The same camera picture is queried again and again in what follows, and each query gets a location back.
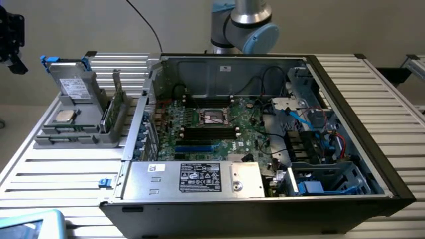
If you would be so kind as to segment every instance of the motherboard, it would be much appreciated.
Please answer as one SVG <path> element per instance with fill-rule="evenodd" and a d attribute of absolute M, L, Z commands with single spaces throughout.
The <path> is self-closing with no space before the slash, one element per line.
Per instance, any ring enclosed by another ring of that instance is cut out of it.
<path fill-rule="evenodd" d="M 222 104 L 197 100 L 162 101 L 156 108 L 161 148 L 158 161 L 254 161 L 268 167 L 272 157 L 268 136 L 254 107 L 256 99 L 238 98 Z"/>

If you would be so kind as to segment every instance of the circuit board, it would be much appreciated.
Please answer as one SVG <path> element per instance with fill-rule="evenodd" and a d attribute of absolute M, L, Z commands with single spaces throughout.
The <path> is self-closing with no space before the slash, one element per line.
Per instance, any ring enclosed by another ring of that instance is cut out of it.
<path fill-rule="evenodd" d="M 158 161 L 173 161 L 176 152 L 176 141 L 178 138 L 178 131 L 181 127 L 204 127 L 200 114 L 202 111 L 220 110 L 225 112 L 226 124 L 209 124 L 208 127 L 238 127 L 240 136 L 236 140 L 212 140 L 212 152 L 186 152 L 184 153 L 184 161 L 204 161 L 229 160 L 229 155 L 241 156 L 246 154 L 253 155 L 253 159 L 258 162 L 261 168 L 266 168 L 270 163 L 270 155 L 258 151 L 258 144 L 266 141 L 266 136 L 253 130 L 249 123 L 250 115 L 254 119 L 260 117 L 260 110 L 248 108 L 246 103 L 253 102 L 249 98 L 237 99 L 226 108 L 185 108 L 178 101 L 166 102 L 157 106 L 156 114 L 156 127 L 160 135 L 160 151 Z M 264 127 L 256 128 L 258 131 L 265 132 Z M 269 147 L 264 147 L 262 151 L 270 153 Z"/>

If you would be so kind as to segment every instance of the white wall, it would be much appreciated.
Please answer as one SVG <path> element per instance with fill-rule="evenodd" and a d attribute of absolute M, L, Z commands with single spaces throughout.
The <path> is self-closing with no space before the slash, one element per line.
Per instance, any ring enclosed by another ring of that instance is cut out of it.
<path fill-rule="evenodd" d="M 209 0 L 132 0 L 157 31 L 166 52 L 209 46 Z M 274 53 L 364 53 L 380 66 L 398 66 L 406 53 L 425 53 L 424 0 L 268 0 L 281 26 Z M 157 52 L 153 34 L 124 0 L 3 0 L 25 16 L 22 60 L 13 75 L 0 68 L 0 104 L 45 105 L 57 89 L 40 55 L 77 58 L 88 50 Z"/>

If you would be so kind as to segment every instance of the metal grating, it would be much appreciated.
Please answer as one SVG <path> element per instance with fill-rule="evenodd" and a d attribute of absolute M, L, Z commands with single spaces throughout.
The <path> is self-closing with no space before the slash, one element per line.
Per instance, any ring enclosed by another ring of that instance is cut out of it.
<path fill-rule="evenodd" d="M 418 116 L 412 114 L 406 103 L 384 84 L 366 61 L 353 55 L 317 57 L 418 201 L 392 217 L 372 218 L 345 235 L 281 238 L 424 238 L 425 128 Z M 148 74 L 146 61 L 146 54 L 98 53 L 90 62 L 100 87 L 112 89 L 112 70 L 121 68 L 124 89 L 133 97 L 138 96 Z M 56 106 L 57 99 L 0 174 L 0 217 L 58 208 L 65 215 L 69 238 L 122 239 L 122 234 L 97 208 L 97 197 L 112 194 L 112 190 L 97 188 L 97 181 L 113 177 L 120 170 L 134 105 L 120 148 L 34 150 L 33 135 Z"/>

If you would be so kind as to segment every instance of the warning label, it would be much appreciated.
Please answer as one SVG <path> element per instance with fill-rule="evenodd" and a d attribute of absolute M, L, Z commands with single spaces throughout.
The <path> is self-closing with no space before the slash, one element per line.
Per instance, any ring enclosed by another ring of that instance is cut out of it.
<path fill-rule="evenodd" d="M 72 99 L 89 99 L 90 95 L 88 94 L 85 84 L 81 79 L 60 79 L 61 85 L 65 89 L 66 94 Z"/>
<path fill-rule="evenodd" d="M 182 163 L 178 190 L 182 193 L 221 192 L 220 164 Z"/>

